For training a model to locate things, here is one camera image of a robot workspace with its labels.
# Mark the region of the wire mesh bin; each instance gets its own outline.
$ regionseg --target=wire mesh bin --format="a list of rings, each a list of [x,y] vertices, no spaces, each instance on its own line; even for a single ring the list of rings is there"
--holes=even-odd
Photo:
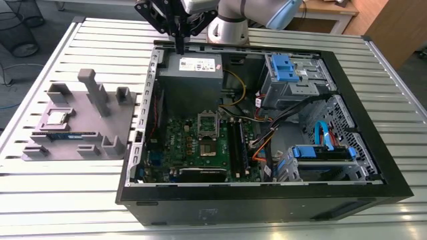
[[[0,13],[0,44],[15,57],[27,57],[39,50],[34,34],[24,24],[24,16],[19,13]]]
[[[4,0],[8,7],[24,17],[24,23],[34,28],[46,23],[36,0]]]

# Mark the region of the motherboard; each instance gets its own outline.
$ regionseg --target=motherboard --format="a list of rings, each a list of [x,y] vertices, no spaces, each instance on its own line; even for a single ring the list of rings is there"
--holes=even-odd
[[[146,181],[151,183],[261,182],[258,162],[250,162],[253,122],[217,118],[168,118],[163,150],[148,153]]]

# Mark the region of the metal table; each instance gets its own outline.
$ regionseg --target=metal table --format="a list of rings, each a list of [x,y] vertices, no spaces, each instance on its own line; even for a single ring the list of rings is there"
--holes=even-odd
[[[50,84],[67,83],[71,90],[80,89],[78,71],[91,68],[107,91],[127,86],[142,93],[155,39],[167,36],[140,21],[87,18],[71,24],[0,136],[0,237],[427,238],[427,113],[375,45],[358,36],[250,30],[253,45],[335,52],[415,194],[401,203],[334,222],[142,226],[124,206],[115,204],[122,160],[24,162],[20,156],[50,101]],[[194,41],[205,42],[206,34]]]

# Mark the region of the green motherboard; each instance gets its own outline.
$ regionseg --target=green motherboard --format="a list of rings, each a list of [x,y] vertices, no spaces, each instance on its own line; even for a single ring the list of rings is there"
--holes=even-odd
[[[258,162],[251,162],[246,168],[246,174],[234,173],[237,163],[233,161],[250,162],[251,157],[246,155],[241,159],[234,159],[231,154],[234,142],[230,142],[231,121],[209,118],[170,118],[167,120],[164,150],[151,151],[148,154],[150,177],[148,182],[174,183],[179,169],[222,169],[226,170],[226,182],[259,182],[261,167]],[[250,141],[255,138],[254,126],[251,121],[239,120],[242,126],[242,142],[249,146]],[[200,137],[199,132],[211,132],[218,128],[218,137]]]

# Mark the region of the ram slot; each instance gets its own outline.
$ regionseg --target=ram slot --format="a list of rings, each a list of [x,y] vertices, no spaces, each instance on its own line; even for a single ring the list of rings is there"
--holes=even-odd
[[[242,135],[241,135],[241,123],[239,122],[229,122],[227,123],[227,132],[229,132],[229,152],[230,152],[230,168],[231,175],[235,178],[241,178],[246,174],[246,165],[243,161],[242,152]]]
[[[241,132],[241,152],[242,152],[242,162],[245,166],[245,170],[250,169],[250,162],[249,162],[249,150],[247,150],[247,143],[246,143],[246,131],[243,128],[243,123],[239,122],[239,132]]]

